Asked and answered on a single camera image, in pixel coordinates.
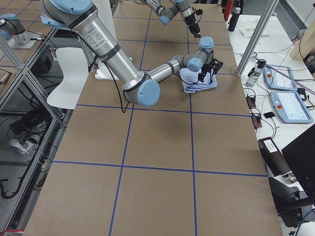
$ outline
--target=black bottle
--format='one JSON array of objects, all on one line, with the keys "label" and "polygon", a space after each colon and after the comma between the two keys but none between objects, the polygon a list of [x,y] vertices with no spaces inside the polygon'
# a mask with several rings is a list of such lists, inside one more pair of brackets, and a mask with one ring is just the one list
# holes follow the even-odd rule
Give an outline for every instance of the black bottle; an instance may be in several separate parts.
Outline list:
[{"label": "black bottle", "polygon": [[241,8],[236,7],[234,12],[232,13],[232,17],[229,21],[228,31],[233,32],[235,30],[238,18],[240,17]]}]

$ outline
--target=white cloth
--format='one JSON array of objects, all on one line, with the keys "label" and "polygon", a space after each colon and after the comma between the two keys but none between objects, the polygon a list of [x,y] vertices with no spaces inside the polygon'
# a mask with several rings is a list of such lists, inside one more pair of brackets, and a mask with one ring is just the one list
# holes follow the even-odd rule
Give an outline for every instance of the white cloth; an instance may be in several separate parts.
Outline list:
[{"label": "white cloth", "polygon": [[[183,81],[185,81],[188,84],[193,84],[198,81],[198,74],[201,72],[199,70],[198,72],[192,72],[188,68],[180,69],[179,74]],[[218,86],[216,76],[212,76],[212,83],[210,83],[210,73],[207,73],[204,81],[199,81],[198,83],[194,85],[187,85],[183,82],[184,92],[185,93],[195,93],[195,91],[202,91],[205,89],[212,89]]]}]

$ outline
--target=white chair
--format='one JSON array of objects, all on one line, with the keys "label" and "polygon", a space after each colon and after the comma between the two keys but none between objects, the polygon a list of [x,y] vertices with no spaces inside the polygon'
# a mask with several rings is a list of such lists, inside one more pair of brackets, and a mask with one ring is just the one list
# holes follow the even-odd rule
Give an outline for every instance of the white chair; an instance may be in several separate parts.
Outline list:
[{"label": "white chair", "polygon": [[73,110],[89,75],[88,63],[81,48],[58,48],[56,54],[63,81],[50,93],[47,103]]}]

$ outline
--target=gray floor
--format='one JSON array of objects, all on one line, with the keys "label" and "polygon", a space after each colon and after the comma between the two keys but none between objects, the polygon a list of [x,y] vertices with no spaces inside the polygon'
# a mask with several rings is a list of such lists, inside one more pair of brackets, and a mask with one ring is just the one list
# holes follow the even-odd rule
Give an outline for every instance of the gray floor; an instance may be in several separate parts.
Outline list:
[{"label": "gray floor", "polygon": [[[267,0],[244,0],[244,4],[243,14],[261,15],[265,9]],[[275,9],[275,14],[289,38],[294,38],[303,22],[297,18],[284,0],[279,1]]]}]

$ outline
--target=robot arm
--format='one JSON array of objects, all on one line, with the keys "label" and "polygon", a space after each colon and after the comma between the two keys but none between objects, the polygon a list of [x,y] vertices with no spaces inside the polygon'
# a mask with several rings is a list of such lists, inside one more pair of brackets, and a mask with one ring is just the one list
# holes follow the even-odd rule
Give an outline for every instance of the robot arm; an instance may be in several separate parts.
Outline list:
[{"label": "robot arm", "polygon": [[200,38],[200,28],[198,23],[196,23],[196,15],[201,15],[202,10],[194,10],[187,0],[176,0],[176,3],[171,6],[169,9],[160,5],[160,1],[157,0],[140,0],[145,3],[153,12],[155,12],[161,22],[164,25],[167,25],[176,15],[177,13],[181,13],[182,18],[185,23],[188,25],[190,32],[193,34],[195,38]]},{"label": "robot arm", "polygon": [[31,41],[25,28],[15,14],[4,14],[0,16],[0,35],[9,40],[11,36],[17,44],[23,46]]},{"label": "robot arm", "polygon": [[122,82],[127,101],[142,106],[152,106],[159,99],[158,82],[183,67],[198,71],[211,60],[213,41],[201,39],[194,55],[176,56],[148,73],[135,68],[120,45],[97,16],[91,0],[42,0],[42,21],[46,25],[76,31],[97,54],[100,61],[109,65]]}]

